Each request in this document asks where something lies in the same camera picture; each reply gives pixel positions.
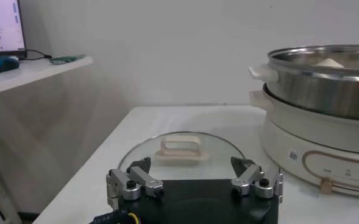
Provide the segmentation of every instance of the label sticker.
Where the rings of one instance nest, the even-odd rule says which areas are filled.
[[[299,159],[299,153],[297,151],[291,149],[288,157],[293,163],[296,163],[297,160]]]

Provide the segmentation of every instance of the computer mouse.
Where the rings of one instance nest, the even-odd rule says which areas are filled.
[[[17,69],[20,67],[20,62],[13,57],[0,57],[0,72]]]

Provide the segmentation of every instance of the glass lid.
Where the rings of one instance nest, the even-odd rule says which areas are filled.
[[[132,162],[151,158],[150,176],[160,180],[236,178],[231,157],[244,158],[229,141],[206,133],[175,132],[136,145],[122,159],[125,171]]]

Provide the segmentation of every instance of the monitor screen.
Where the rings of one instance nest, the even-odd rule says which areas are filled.
[[[0,55],[25,52],[18,0],[0,0]]]

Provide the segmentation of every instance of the stainless steel pot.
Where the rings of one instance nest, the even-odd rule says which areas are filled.
[[[359,120],[359,45],[309,46],[268,54],[269,63],[249,68],[269,92],[295,107]],[[318,66],[331,58],[344,68]]]

